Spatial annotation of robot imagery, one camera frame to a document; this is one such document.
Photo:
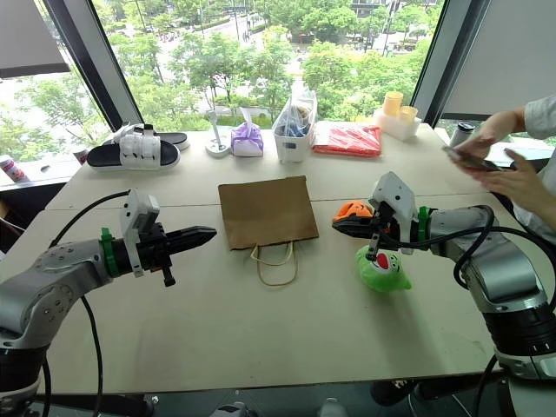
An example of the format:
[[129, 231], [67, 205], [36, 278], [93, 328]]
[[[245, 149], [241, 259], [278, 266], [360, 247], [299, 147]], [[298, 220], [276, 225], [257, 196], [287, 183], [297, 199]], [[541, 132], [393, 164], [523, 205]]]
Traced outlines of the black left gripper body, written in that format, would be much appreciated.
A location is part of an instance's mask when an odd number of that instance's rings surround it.
[[155, 222], [148, 231], [139, 234], [139, 239], [137, 250], [142, 268], [150, 272], [161, 270], [164, 286], [174, 286], [176, 281], [171, 272], [170, 242], [163, 225]]

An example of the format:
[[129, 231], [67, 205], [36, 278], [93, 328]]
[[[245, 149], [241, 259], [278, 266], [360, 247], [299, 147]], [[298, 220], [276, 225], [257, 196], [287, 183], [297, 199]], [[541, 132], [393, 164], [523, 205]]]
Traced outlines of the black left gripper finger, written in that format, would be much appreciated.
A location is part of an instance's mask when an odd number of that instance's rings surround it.
[[172, 242], [208, 242], [215, 237], [217, 231], [207, 226], [181, 228], [167, 233]]
[[212, 236], [178, 236], [169, 238], [167, 252], [170, 255], [178, 254], [193, 248], [200, 247], [209, 242]]

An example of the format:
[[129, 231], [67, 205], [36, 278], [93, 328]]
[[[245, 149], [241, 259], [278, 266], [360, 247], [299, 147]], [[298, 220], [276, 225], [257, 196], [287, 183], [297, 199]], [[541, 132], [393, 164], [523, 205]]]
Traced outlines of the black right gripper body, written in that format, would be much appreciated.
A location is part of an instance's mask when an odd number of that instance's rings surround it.
[[381, 202], [370, 222], [371, 237], [366, 258], [376, 261], [380, 250], [397, 251], [400, 248], [400, 225], [394, 219], [394, 209]]

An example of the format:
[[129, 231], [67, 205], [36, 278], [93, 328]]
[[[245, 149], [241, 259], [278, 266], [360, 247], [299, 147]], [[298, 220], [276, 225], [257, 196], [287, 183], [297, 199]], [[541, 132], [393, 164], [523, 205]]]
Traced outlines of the person's right hand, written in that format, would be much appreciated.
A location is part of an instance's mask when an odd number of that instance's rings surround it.
[[490, 148], [505, 139], [513, 130], [513, 116], [511, 112], [503, 111], [486, 119], [476, 134], [455, 146], [458, 152], [463, 152], [481, 159], [487, 157]]

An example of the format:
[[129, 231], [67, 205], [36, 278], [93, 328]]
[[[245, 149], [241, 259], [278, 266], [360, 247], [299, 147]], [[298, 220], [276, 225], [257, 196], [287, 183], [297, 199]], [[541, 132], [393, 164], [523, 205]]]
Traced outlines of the person's left hand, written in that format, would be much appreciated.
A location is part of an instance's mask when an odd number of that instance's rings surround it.
[[522, 209], [542, 216], [555, 211], [553, 195], [536, 174], [533, 165], [511, 149], [506, 154], [513, 159], [516, 170], [480, 171], [470, 176], [490, 191], [505, 195]]

